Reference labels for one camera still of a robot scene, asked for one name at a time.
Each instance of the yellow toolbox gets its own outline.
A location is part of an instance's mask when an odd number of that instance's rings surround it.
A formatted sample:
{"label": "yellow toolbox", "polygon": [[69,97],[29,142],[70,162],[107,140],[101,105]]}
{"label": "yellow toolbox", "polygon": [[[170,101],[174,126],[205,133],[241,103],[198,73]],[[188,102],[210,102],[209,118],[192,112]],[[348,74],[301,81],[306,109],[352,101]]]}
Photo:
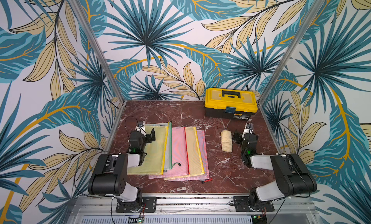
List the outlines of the yellow toolbox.
{"label": "yellow toolbox", "polygon": [[257,103],[250,91],[208,88],[205,109],[209,117],[248,120],[257,112]]}

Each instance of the red marble surface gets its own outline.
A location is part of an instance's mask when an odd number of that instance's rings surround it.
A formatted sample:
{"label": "red marble surface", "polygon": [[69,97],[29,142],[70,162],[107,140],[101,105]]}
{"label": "red marble surface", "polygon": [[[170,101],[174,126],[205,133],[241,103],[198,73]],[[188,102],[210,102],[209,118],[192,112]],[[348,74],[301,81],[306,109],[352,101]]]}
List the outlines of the red marble surface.
{"label": "red marble surface", "polygon": [[[221,150],[220,132],[243,132],[243,120],[205,117],[202,101],[128,101],[111,150],[126,152],[129,146],[123,120],[129,116],[148,124],[172,121],[172,126],[195,126],[205,130],[207,159],[212,181],[165,181],[148,179],[148,175],[128,175],[128,182],[141,188],[142,193],[247,193],[251,188],[274,180],[272,171],[247,168],[241,160],[241,148],[233,143],[233,152]],[[276,147],[260,111],[253,116],[254,132],[259,136],[257,152],[275,154]],[[133,118],[127,120],[128,133],[136,126]]]}

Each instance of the wall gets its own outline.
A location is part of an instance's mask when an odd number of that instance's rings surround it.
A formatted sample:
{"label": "wall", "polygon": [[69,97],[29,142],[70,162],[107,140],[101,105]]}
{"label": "wall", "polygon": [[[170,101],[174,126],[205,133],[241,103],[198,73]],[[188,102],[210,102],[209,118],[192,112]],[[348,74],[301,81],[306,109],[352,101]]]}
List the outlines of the wall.
{"label": "wall", "polygon": [[67,0],[0,3],[0,224],[63,223],[118,99]]}
{"label": "wall", "polygon": [[[331,1],[336,9],[328,9]],[[371,223],[370,0],[327,0],[330,17],[309,29],[263,110],[286,153],[318,183],[313,201],[327,223]]]}
{"label": "wall", "polygon": [[105,0],[92,27],[106,26],[98,41],[125,99],[247,85],[259,96],[313,1]]}

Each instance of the dough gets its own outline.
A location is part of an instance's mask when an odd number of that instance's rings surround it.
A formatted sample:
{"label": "dough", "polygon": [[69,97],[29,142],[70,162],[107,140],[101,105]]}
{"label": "dough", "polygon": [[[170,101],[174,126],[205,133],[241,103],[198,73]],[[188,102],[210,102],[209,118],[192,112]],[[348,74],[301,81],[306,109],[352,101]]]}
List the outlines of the dough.
{"label": "dough", "polygon": [[221,150],[224,152],[232,152],[232,132],[224,130],[221,135]]}

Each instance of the red wire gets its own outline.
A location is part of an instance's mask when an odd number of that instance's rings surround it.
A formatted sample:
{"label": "red wire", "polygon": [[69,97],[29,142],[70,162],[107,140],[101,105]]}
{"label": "red wire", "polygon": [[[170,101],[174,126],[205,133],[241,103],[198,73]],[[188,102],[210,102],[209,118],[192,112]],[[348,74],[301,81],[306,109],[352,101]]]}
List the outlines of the red wire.
{"label": "red wire", "polygon": [[146,209],[146,204],[144,203],[144,207],[143,207],[143,218],[144,218],[144,210]]}

